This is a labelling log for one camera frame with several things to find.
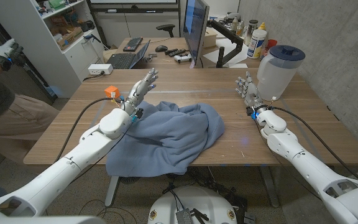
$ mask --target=khaki pants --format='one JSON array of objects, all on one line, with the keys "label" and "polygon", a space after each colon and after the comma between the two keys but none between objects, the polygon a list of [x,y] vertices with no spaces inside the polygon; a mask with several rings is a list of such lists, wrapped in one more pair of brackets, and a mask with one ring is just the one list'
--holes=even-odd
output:
[{"label": "khaki pants", "polygon": [[58,113],[43,101],[16,95],[13,104],[0,115],[0,153],[24,164],[25,155]]}]

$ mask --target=game controller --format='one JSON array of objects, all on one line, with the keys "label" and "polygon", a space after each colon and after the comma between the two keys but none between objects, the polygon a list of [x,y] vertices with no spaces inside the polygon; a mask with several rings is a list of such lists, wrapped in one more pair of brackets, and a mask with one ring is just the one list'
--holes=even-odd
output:
[{"label": "game controller", "polygon": [[178,63],[180,62],[191,62],[191,55],[190,54],[186,54],[186,55],[176,55],[173,57],[173,59],[175,59],[175,61],[177,61]]}]

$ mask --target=office chair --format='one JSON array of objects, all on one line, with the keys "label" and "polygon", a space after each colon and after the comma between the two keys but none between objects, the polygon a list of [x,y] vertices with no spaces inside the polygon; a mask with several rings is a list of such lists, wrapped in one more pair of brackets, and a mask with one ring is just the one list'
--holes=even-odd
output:
[{"label": "office chair", "polygon": [[156,27],[157,30],[164,30],[164,31],[168,31],[169,32],[169,36],[173,37],[173,33],[172,30],[175,27],[175,25],[173,24],[167,24],[167,25],[161,25]]}]

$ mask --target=blue towel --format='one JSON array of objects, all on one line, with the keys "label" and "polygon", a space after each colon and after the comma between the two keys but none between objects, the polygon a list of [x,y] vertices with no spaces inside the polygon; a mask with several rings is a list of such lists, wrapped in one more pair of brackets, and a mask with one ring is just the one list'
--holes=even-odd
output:
[{"label": "blue towel", "polygon": [[106,170],[120,177],[184,174],[188,165],[224,132],[224,123],[207,104],[179,108],[169,102],[143,101],[143,117],[108,154]]}]

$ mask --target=computer mouse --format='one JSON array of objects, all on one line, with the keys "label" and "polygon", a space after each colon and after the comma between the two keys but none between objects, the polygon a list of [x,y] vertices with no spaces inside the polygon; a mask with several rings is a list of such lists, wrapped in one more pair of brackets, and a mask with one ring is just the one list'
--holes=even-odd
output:
[{"label": "computer mouse", "polygon": [[164,45],[160,45],[160,46],[155,48],[156,52],[163,52],[163,51],[166,51],[166,50],[168,50],[168,47],[164,46]]}]

